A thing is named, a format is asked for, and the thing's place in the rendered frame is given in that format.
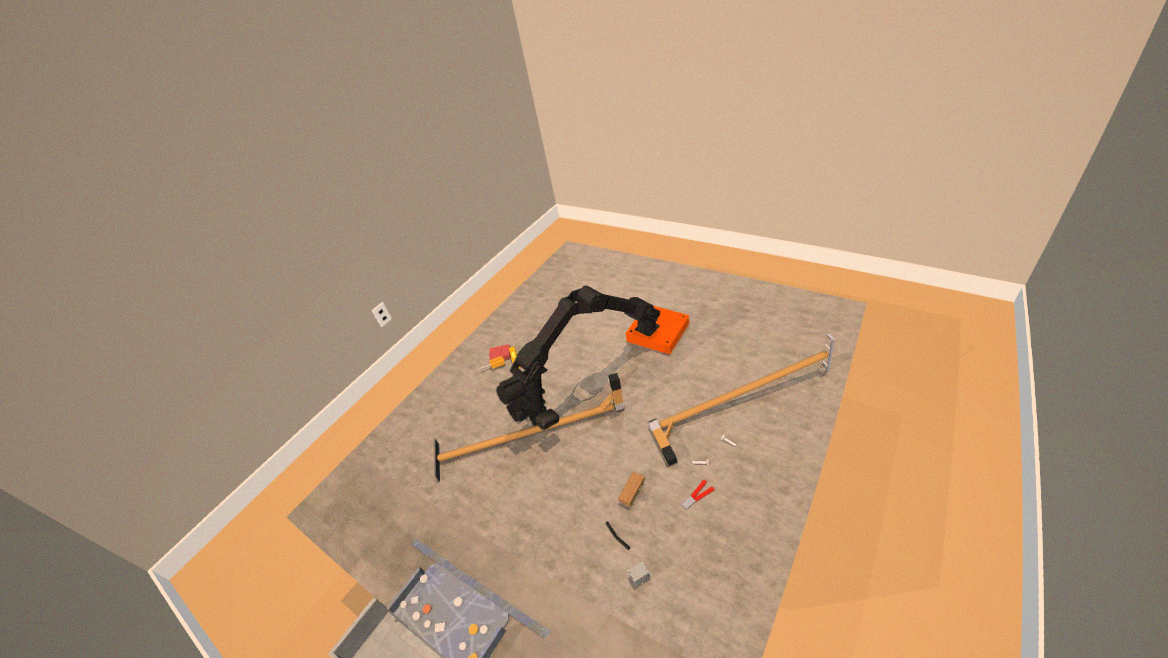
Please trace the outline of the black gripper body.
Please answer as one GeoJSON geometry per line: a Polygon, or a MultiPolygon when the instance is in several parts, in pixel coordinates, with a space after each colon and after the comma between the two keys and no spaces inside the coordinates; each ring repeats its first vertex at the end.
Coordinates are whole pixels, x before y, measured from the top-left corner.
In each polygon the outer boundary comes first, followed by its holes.
{"type": "Polygon", "coordinates": [[[541,388],[538,393],[535,394],[524,393],[523,396],[526,401],[528,400],[529,402],[531,402],[531,408],[534,413],[533,416],[535,417],[535,423],[543,430],[545,430],[545,428],[548,427],[552,427],[559,423],[559,415],[554,413],[552,409],[545,410],[547,409],[544,406],[545,400],[542,399],[542,394],[544,393],[545,390],[541,388]]]}

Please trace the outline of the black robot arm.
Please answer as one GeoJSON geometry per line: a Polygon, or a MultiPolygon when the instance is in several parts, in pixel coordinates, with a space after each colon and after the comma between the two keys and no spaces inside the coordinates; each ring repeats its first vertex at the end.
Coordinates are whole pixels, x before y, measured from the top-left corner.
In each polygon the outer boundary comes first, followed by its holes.
{"type": "Polygon", "coordinates": [[[651,337],[660,327],[656,321],[661,311],[639,297],[624,299],[602,295],[589,286],[573,290],[559,300],[558,307],[552,312],[538,335],[530,342],[526,342],[523,348],[517,352],[509,370],[513,378],[500,382],[496,387],[498,399],[506,406],[506,410],[514,421],[527,420],[527,414],[529,416],[534,414],[531,402],[523,399],[524,393],[535,394],[541,390],[541,374],[547,372],[544,365],[549,349],[562,330],[565,328],[566,323],[572,316],[603,312],[605,309],[624,312],[624,314],[635,319],[635,330],[644,335],[651,337]],[[517,369],[519,367],[524,370],[517,369]]]}

